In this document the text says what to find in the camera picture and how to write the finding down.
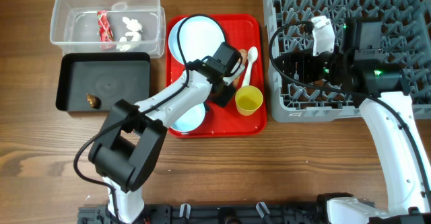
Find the white tissue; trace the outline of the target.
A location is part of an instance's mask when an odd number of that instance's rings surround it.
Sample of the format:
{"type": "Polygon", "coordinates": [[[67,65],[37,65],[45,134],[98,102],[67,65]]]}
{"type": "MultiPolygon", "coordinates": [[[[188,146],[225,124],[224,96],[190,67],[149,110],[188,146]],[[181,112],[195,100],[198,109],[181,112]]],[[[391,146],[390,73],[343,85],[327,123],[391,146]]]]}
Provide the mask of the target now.
{"type": "Polygon", "coordinates": [[[118,44],[116,46],[116,49],[121,52],[127,52],[133,50],[134,48],[137,48],[138,44],[124,44],[124,42],[141,41],[142,25],[136,19],[123,17],[122,20],[125,23],[128,32],[126,32],[125,35],[119,39],[119,42],[121,44],[118,44]]]}

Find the orange carrot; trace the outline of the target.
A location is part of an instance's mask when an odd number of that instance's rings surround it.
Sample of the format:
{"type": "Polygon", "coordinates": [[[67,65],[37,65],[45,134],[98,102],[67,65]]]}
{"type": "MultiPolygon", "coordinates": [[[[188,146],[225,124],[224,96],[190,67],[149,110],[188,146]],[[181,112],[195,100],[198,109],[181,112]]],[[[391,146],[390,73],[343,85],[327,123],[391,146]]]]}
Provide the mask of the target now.
{"type": "MultiPolygon", "coordinates": [[[[245,50],[245,49],[240,49],[240,50],[239,50],[239,52],[240,52],[240,54],[241,54],[241,56],[242,56],[242,60],[241,60],[240,62],[242,63],[242,65],[243,65],[243,66],[245,66],[245,65],[246,65],[246,61],[247,61],[247,58],[248,58],[248,51],[247,51],[247,50],[245,50]]],[[[232,85],[233,85],[234,87],[237,87],[237,86],[238,86],[238,84],[239,84],[239,81],[240,81],[240,75],[238,75],[238,76],[235,78],[235,80],[232,82],[232,85]]]]}

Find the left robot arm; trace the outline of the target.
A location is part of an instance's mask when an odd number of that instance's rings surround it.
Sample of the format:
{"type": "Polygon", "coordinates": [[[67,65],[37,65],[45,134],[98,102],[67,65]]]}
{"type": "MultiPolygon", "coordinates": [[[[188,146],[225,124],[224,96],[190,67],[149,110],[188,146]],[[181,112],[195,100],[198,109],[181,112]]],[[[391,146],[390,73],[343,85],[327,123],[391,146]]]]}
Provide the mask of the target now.
{"type": "Polygon", "coordinates": [[[168,129],[191,108],[210,97],[226,103],[234,94],[226,84],[240,72],[242,55],[223,42],[212,56],[185,63],[182,75],[146,100],[119,100],[100,132],[86,145],[88,159],[110,193],[115,223],[133,223],[144,209],[141,187],[153,172],[168,129]]]}

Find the white plastic spoon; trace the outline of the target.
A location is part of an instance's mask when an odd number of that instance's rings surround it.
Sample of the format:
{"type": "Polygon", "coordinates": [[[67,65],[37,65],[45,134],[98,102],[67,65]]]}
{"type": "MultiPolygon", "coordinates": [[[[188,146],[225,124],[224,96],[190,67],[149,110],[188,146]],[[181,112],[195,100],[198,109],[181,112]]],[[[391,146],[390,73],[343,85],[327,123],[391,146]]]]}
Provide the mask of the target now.
{"type": "Polygon", "coordinates": [[[245,87],[245,86],[250,85],[251,72],[252,72],[252,69],[253,69],[253,64],[255,63],[255,61],[259,57],[259,51],[258,51],[257,47],[256,46],[251,47],[248,50],[247,56],[248,56],[247,57],[248,63],[247,63],[247,66],[246,66],[246,71],[245,71],[245,74],[244,74],[244,79],[242,81],[241,87],[245,87]]]}

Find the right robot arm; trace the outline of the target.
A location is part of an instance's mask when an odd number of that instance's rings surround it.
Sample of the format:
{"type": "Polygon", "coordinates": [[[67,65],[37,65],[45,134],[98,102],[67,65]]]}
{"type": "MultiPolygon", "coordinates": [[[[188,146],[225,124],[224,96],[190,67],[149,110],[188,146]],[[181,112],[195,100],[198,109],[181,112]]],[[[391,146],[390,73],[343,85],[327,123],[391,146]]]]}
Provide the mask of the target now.
{"type": "Polygon", "coordinates": [[[303,23],[312,34],[310,50],[287,52],[270,61],[290,83],[315,88],[318,80],[330,91],[349,95],[374,141],[385,177],[388,207],[382,211],[348,193],[321,194],[314,219],[321,223],[429,223],[430,162],[413,117],[413,101],[403,69],[387,63],[376,17],[349,17],[343,42],[335,50],[330,19],[303,23]]]}

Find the light blue plate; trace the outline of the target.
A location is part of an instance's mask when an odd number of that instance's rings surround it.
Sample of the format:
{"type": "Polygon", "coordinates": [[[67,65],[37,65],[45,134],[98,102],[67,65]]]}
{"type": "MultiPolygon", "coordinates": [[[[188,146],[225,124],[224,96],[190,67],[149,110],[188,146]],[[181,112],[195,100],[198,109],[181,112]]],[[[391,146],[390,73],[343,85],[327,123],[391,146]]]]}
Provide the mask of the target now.
{"type": "Polygon", "coordinates": [[[205,16],[188,19],[180,30],[180,45],[186,62],[213,56],[225,41],[222,27],[205,16]]]}

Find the yellow plastic cup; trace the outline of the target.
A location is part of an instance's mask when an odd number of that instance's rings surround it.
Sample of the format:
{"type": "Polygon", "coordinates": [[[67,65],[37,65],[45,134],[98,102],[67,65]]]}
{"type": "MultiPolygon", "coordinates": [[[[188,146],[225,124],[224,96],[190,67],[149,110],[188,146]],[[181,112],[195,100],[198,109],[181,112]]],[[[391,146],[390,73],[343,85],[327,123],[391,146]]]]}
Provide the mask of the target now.
{"type": "Polygon", "coordinates": [[[235,95],[235,104],[238,112],[243,116],[254,114],[263,104],[263,94],[255,86],[241,87],[235,95]]]}

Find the light blue bowl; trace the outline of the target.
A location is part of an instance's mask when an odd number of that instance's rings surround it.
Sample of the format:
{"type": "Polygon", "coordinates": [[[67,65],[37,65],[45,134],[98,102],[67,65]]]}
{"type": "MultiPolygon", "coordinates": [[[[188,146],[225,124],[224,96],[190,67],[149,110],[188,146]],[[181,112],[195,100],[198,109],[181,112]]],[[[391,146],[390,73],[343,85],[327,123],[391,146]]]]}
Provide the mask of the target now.
{"type": "Polygon", "coordinates": [[[198,104],[185,112],[170,128],[180,133],[191,132],[203,123],[205,115],[205,104],[198,104]]]}

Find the red snack wrapper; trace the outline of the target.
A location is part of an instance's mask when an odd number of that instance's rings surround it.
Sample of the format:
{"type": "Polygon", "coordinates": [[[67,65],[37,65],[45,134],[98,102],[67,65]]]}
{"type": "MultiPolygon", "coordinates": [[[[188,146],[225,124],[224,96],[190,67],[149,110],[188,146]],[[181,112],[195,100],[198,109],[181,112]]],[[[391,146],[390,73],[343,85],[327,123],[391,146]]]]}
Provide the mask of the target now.
{"type": "Polygon", "coordinates": [[[102,10],[97,12],[99,37],[101,42],[113,42],[113,34],[110,28],[110,23],[107,18],[107,11],[102,10]]]}

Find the brown food scrap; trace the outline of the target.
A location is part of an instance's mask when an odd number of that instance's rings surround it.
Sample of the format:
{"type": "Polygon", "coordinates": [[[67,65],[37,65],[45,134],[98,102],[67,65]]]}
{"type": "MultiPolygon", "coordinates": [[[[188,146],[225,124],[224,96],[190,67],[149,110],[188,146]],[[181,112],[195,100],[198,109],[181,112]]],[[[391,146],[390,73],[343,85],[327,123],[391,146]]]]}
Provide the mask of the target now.
{"type": "Polygon", "coordinates": [[[86,94],[86,100],[91,108],[97,109],[100,107],[101,101],[100,99],[92,94],[86,94]]]}

